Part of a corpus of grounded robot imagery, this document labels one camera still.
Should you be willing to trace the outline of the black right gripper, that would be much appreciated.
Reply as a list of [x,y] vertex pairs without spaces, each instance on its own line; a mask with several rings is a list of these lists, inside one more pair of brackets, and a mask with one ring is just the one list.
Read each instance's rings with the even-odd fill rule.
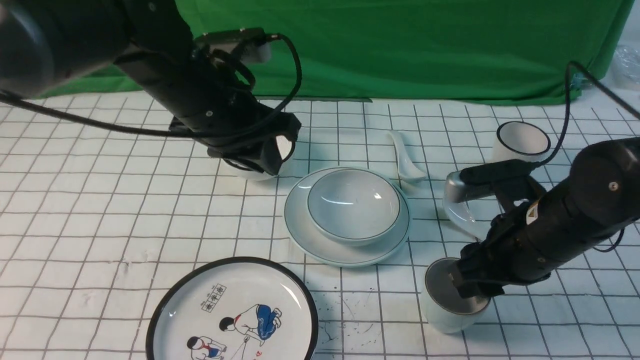
[[546,260],[539,262],[516,234],[515,224],[498,215],[485,240],[461,249],[451,266],[452,285],[461,298],[491,299],[505,294],[505,286],[527,287],[550,278]]

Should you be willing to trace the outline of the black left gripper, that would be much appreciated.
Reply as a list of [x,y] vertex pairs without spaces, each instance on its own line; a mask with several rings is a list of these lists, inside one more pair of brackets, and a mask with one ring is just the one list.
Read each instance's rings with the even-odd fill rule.
[[[286,137],[295,150],[302,124],[295,114],[285,111],[264,121],[272,112],[272,107],[257,102],[242,105],[228,118],[205,114],[184,119],[173,117],[170,132],[212,133],[210,137],[195,138],[206,148],[208,157],[238,169],[279,175],[283,159],[276,138]],[[285,160],[290,159],[293,151]]]

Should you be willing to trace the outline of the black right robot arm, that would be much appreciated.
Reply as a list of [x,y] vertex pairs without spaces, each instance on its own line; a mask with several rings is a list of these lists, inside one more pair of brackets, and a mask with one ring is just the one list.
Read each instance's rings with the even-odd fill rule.
[[545,281],[639,219],[638,137],[586,146],[551,190],[531,176],[537,166],[510,159],[450,174],[453,203],[495,196],[503,208],[485,239],[464,246],[447,269],[462,298]]

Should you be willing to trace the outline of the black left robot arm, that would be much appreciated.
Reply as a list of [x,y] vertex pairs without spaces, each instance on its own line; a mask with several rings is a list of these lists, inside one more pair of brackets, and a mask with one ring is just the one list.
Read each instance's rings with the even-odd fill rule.
[[[1,102],[81,125],[191,139],[241,171],[277,176],[293,155],[301,122],[285,107],[302,84],[292,41],[263,28],[194,37],[173,0],[3,0],[0,5]],[[284,42],[295,84],[276,106],[254,96],[246,63],[270,59]],[[71,80],[114,65],[172,114],[168,130],[92,120],[30,102]]]

